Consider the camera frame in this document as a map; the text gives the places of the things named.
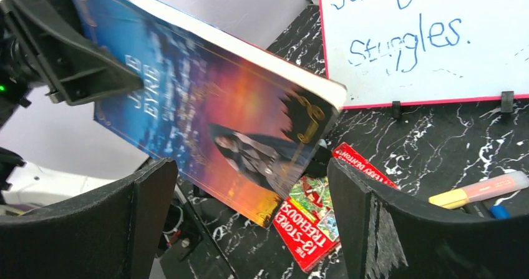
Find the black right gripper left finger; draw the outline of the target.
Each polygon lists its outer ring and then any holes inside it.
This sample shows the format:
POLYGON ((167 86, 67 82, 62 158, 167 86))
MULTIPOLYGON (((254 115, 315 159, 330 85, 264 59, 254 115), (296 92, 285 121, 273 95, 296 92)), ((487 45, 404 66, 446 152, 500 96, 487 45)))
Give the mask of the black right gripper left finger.
POLYGON ((148 278, 178 176, 163 159, 78 196, 1 217, 2 278, 148 278))

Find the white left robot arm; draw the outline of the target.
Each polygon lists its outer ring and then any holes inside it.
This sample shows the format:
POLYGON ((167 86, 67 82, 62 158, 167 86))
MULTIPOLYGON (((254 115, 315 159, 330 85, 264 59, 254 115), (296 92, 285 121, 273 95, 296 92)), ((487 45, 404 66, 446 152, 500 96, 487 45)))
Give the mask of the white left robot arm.
MULTIPOLYGON (((140 77, 84 37, 72 0, 1 1, 1 123, 35 87, 54 103, 88 104, 141 89, 140 77)), ((1 213, 22 215, 107 184, 41 167, 1 149, 1 213)))

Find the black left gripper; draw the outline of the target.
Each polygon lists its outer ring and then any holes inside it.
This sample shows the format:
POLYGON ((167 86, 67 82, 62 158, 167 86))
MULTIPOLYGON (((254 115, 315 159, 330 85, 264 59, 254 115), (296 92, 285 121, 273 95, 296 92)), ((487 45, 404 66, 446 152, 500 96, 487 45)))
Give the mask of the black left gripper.
POLYGON ((33 88, 82 105, 143 87, 109 51, 87 39, 72 0, 1 1, 1 123, 27 108, 33 88))

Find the blue Jane Eyre book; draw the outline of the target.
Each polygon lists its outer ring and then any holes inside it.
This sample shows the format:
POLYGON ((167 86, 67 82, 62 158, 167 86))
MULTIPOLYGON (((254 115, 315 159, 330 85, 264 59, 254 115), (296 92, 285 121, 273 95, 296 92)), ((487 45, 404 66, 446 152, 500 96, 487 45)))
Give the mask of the blue Jane Eyre book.
POLYGON ((158 0, 73 0, 85 35, 143 80, 94 120, 267 227, 346 88, 158 0))

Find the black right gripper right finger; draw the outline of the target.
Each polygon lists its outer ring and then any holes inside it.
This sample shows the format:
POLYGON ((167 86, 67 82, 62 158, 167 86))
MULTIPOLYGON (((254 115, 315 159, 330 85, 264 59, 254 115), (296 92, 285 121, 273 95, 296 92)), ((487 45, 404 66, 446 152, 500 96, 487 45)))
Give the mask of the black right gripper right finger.
POLYGON ((331 159, 328 179, 349 278, 527 278, 528 216, 447 210, 331 159))

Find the red Treehouse book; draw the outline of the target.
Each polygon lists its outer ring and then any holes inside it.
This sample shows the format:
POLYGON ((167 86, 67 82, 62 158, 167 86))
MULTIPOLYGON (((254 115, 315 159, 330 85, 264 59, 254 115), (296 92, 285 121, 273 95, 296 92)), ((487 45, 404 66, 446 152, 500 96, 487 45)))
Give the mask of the red Treehouse book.
POLYGON ((302 176, 273 225, 300 269, 309 273, 340 245, 328 178, 302 176))

